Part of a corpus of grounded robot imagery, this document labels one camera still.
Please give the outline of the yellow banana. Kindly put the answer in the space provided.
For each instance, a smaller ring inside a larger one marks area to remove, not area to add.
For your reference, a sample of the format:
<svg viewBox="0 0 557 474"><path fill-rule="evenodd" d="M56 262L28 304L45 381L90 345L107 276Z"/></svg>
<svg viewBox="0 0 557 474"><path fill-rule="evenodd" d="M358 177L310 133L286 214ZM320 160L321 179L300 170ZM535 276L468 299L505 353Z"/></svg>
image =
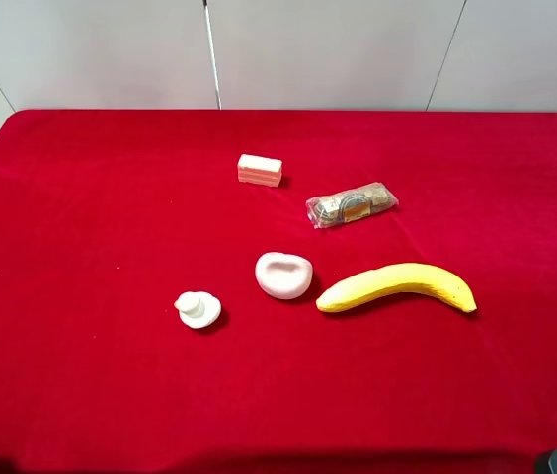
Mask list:
<svg viewBox="0 0 557 474"><path fill-rule="evenodd" d="M417 293L440 300L464 313L477 304L469 285L440 267L402 263L347 277L326 289L316 300L319 311L339 313L398 293Z"/></svg>

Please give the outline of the white bowl shaped object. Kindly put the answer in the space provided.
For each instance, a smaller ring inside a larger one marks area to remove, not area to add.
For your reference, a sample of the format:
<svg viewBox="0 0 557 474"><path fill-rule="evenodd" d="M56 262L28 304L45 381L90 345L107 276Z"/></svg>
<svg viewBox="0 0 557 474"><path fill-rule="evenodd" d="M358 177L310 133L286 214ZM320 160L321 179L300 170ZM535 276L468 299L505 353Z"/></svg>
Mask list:
<svg viewBox="0 0 557 474"><path fill-rule="evenodd" d="M303 295L313 278L313 266L305 258L280 252L263 254L255 266L255 278L269 296L290 300Z"/></svg>

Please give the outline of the wrapped snack bar packet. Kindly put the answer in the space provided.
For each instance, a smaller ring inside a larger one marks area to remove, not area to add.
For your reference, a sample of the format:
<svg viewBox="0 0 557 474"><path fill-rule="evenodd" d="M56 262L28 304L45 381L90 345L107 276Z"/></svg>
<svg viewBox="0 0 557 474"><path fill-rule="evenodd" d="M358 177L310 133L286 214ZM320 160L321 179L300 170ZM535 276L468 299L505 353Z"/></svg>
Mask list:
<svg viewBox="0 0 557 474"><path fill-rule="evenodd" d="M374 182L328 196L312 197L305 206L317 229L330 228L364 219L398 204L398 199L382 183Z"/></svg>

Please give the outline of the layered wafer cake block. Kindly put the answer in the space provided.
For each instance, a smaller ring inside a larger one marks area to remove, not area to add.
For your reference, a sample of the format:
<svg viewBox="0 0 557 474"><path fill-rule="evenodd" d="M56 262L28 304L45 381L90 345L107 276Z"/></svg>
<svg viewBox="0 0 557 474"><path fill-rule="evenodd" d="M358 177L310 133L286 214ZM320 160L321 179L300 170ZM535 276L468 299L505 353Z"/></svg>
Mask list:
<svg viewBox="0 0 557 474"><path fill-rule="evenodd" d="M242 154L237 163L237 178L241 183L278 187L282 178L282 161Z"/></svg>

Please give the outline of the white toy duck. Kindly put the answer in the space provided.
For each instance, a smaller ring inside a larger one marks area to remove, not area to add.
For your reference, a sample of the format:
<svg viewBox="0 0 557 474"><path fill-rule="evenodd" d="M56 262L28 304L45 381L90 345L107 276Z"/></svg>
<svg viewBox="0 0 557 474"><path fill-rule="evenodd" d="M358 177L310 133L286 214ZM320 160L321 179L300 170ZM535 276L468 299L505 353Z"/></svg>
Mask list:
<svg viewBox="0 0 557 474"><path fill-rule="evenodd" d="M182 293L174 303L181 321L191 329L203 329L214 323L221 313L221 302L204 291Z"/></svg>

